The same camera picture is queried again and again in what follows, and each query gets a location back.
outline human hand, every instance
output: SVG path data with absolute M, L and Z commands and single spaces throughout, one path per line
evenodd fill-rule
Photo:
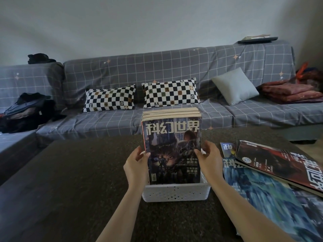
M 142 148 L 138 146 L 127 158 L 123 166 L 126 173 L 129 189 L 139 190 L 141 193 L 148 183 L 148 158 L 150 153 L 141 154 Z
M 198 149 L 194 152 L 199 159 L 201 171 L 208 182 L 214 178 L 223 179 L 223 161 L 220 150 L 212 142 L 205 141 L 203 150 L 206 154 L 202 154 Z

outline white plastic basket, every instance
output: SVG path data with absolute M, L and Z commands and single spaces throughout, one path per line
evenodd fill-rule
M 201 172 L 200 183 L 146 185 L 142 198 L 146 202 L 205 200 L 209 192 L 210 185 Z

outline backpack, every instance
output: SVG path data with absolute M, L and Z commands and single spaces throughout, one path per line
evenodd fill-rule
M 35 130 L 50 119 L 66 117 L 55 111 L 55 101 L 40 93 L 23 93 L 0 117 L 0 132 L 17 133 Z

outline checkered pillow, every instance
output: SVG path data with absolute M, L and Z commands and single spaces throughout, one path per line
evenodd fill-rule
M 135 85 L 116 89 L 89 89 L 83 112 L 132 109 L 135 90 Z
M 198 104 L 195 78 L 164 83 L 142 83 L 145 91 L 144 108 L 178 104 Z

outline dark brown table surface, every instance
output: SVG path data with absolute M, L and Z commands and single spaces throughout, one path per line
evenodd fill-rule
M 268 127 L 205 130 L 300 152 Z M 95 241 L 127 191 L 123 164 L 142 135 L 53 142 L 0 187 L 0 241 Z M 215 193 L 205 201 L 140 202 L 132 241 L 242 241 Z

